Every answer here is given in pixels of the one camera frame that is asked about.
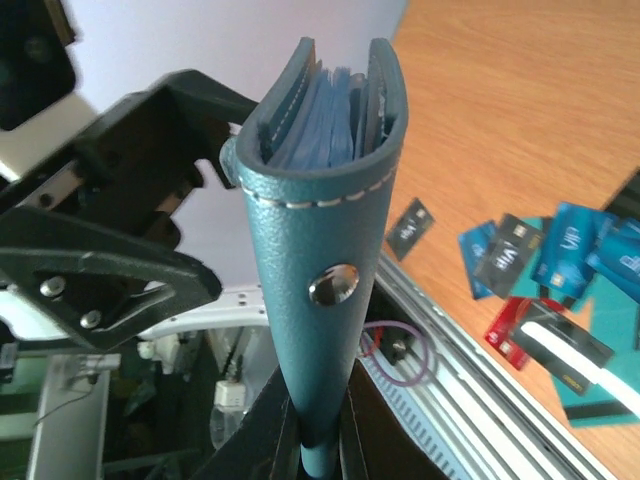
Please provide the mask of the teal leather card holder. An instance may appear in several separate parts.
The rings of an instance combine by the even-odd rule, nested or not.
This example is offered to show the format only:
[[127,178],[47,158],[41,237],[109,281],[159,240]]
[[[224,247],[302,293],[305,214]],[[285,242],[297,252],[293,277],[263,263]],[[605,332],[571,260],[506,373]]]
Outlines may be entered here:
[[384,38],[368,69],[329,70],[303,38],[221,155],[242,190],[306,474],[330,478],[408,126]]

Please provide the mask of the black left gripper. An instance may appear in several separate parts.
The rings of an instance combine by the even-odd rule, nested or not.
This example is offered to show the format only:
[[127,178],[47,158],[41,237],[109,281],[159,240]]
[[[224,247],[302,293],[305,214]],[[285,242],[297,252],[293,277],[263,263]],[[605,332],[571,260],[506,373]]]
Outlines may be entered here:
[[258,103],[195,69],[150,90],[176,115],[103,117],[2,192],[1,319],[17,339],[106,351],[219,298],[212,270],[162,245],[182,239],[172,216],[198,160],[236,187],[221,149]]

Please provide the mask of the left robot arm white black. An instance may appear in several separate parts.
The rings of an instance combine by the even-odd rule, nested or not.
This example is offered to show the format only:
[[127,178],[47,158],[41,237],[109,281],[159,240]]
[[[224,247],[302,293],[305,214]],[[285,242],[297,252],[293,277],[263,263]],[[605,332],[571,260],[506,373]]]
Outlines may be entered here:
[[254,102],[196,70],[125,97],[1,194],[1,347],[100,354],[266,320],[177,249],[174,213]]

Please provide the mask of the lone black VIP card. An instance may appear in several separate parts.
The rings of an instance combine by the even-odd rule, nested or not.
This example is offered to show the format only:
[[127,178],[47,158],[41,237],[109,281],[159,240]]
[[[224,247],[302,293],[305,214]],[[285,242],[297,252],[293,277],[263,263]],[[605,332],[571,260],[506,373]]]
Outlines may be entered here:
[[387,245],[401,262],[431,228],[434,217],[419,198],[414,198],[386,236]]

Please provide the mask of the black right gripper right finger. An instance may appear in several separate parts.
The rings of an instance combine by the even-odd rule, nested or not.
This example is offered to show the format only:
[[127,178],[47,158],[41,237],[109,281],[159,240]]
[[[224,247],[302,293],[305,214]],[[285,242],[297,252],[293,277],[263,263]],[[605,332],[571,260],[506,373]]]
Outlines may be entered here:
[[339,479],[446,477],[405,432],[359,361],[341,409],[338,453]]

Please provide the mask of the aluminium frame rail front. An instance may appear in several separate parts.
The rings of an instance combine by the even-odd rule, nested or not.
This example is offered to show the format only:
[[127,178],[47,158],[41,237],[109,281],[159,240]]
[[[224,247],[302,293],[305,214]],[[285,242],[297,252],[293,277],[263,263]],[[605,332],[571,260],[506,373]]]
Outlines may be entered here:
[[470,478],[612,478],[387,254],[380,257],[376,280],[431,341],[434,372],[407,392]]

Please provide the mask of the black card on red card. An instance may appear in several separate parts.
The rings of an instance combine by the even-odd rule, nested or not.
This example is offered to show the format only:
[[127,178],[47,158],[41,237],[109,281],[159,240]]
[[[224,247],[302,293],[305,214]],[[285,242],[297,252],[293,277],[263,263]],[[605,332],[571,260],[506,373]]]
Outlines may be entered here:
[[528,300],[510,339],[573,393],[584,396],[614,355],[606,344],[544,300]]

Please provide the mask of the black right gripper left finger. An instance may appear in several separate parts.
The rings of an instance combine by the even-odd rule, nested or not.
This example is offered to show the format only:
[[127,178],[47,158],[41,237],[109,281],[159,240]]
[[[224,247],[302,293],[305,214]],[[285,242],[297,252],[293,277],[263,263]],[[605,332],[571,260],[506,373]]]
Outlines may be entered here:
[[233,436],[193,475],[196,480],[290,480],[300,465],[299,421],[275,370]]

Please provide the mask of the blue card left pile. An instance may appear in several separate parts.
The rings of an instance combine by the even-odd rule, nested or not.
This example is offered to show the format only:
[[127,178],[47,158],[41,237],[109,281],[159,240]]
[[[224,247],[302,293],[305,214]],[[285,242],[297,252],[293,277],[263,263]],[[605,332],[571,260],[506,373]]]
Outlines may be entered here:
[[560,203],[541,245],[531,279],[541,286],[579,299],[594,276],[587,257],[616,223],[612,213]]

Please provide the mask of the black card left pile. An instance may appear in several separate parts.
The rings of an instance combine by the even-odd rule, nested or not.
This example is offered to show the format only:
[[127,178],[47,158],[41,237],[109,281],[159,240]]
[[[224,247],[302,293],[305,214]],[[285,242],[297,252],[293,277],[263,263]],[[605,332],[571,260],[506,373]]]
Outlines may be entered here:
[[504,214],[474,271],[475,277],[494,295],[506,299],[544,238],[541,229]]

